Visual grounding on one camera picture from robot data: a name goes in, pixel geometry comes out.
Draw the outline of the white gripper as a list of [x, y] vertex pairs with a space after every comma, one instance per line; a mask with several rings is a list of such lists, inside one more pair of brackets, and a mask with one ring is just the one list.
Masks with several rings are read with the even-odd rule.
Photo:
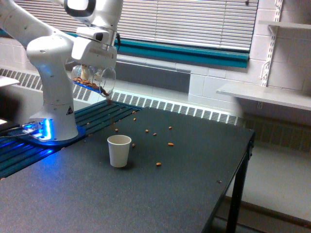
[[99, 68], [94, 72], [94, 81], [102, 81], [103, 69], [115, 68], [117, 49], [114, 47], [117, 33], [97, 27], [78, 27], [71, 57], [81, 64], [81, 79], [88, 79], [88, 66]]

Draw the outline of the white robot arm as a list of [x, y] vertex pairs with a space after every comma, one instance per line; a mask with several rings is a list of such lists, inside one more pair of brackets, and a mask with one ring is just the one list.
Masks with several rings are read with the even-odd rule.
[[12, 0], [0, 3], [0, 27], [26, 47], [43, 86], [43, 107], [31, 116], [40, 124], [36, 139], [65, 141], [78, 135], [73, 104], [72, 79], [65, 65], [73, 60], [93, 67], [99, 91], [107, 95], [107, 81], [115, 82], [117, 49], [114, 45], [121, 17], [121, 0], [60, 0], [68, 15], [83, 23], [76, 36], [39, 20]]

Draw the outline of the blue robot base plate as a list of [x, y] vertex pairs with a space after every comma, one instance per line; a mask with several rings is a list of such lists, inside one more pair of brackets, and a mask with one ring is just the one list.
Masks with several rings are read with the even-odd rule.
[[63, 141], [48, 141], [48, 142], [42, 142], [38, 139], [32, 137], [31, 135], [21, 135], [23, 134], [22, 130], [13, 130], [8, 133], [9, 136], [14, 136], [18, 139], [20, 139], [23, 142], [26, 142], [28, 144], [39, 146], [43, 148], [62, 148], [67, 147], [79, 140], [82, 140], [86, 136], [86, 130], [83, 127], [78, 126], [78, 135], [72, 139], [63, 140]]

